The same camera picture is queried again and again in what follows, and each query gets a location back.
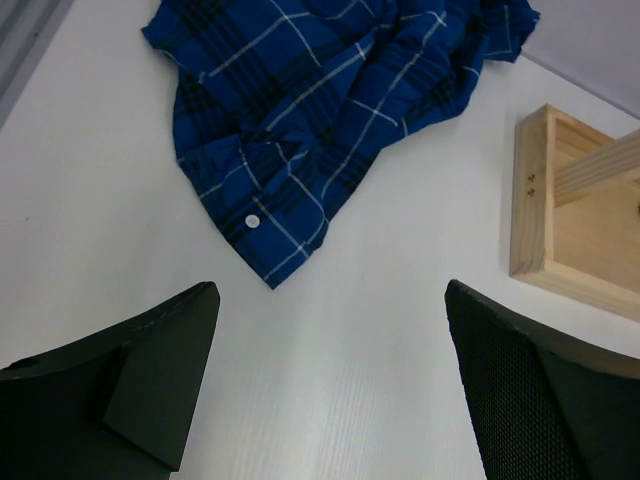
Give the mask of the wooden clothes rack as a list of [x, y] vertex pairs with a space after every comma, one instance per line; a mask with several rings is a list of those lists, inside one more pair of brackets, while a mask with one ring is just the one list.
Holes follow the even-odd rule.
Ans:
[[639, 317], [639, 134], [546, 104], [516, 128], [511, 277]]

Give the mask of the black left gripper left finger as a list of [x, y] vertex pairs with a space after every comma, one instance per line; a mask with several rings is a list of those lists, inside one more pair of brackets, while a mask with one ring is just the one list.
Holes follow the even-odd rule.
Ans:
[[1, 371], [4, 479], [167, 479], [179, 470], [219, 313], [201, 282]]

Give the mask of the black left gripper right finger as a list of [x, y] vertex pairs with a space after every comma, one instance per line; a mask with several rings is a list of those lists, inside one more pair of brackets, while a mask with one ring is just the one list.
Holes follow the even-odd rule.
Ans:
[[487, 478], [638, 478], [638, 359], [520, 315], [458, 280], [444, 299]]

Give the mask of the blue plaid shirt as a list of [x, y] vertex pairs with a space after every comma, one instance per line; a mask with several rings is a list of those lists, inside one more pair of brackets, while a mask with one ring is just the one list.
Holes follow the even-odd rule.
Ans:
[[526, 1], [164, 1], [142, 33], [177, 68], [177, 163], [271, 288], [323, 243], [385, 147], [514, 62]]

